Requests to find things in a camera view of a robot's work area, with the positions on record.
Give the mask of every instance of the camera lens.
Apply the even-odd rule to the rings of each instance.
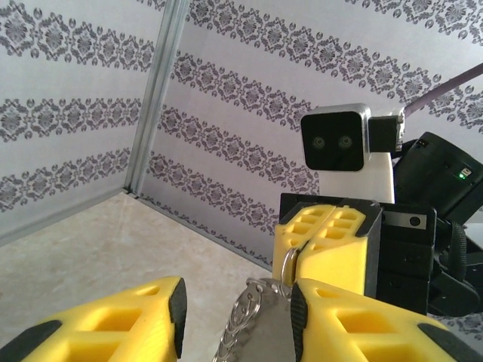
[[[339,138],[339,147],[341,149],[348,149],[350,146],[352,146],[352,138],[349,136],[342,136]]]
[[[312,145],[314,146],[314,149],[323,149],[325,146],[325,141],[322,137],[316,137],[314,138]]]

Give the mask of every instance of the marble floor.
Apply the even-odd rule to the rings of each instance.
[[[0,346],[49,315],[168,275],[188,290],[184,361],[211,361],[248,277],[235,255],[120,194],[0,249]]]

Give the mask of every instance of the metal keychain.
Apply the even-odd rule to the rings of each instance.
[[[233,306],[213,362],[295,360],[290,301],[299,252],[295,248],[288,251],[280,280],[247,279],[247,288]]]

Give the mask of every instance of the black rubber pad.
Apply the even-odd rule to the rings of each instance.
[[[419,324],[418,327],[456,362],[483,362],[483,356],[449,330],[443,330],[432,324]]]
[[[294,335],[295,362],[302,360],[303,354],[303,330],[307,327],[309,307],[305,296],[302,294],[297,283],[292,288],[290,304],[290,319],[292,322],[292,333]]]
[[[181,278],[169,299],[169,315],[171,323],[174,323],[174,348],[178,358],[181,358],[181,352],[183,351],[187,309],[186,284],[184,279]]]
[[[2,349],[1,362],[21,362],[62,326],[61,321],[48,321],[24,330]]]

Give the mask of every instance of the black camera face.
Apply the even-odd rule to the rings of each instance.
[[[357,112],[306,115],[300,121],[307,167],[360,171],[364,167],[362,118]]]

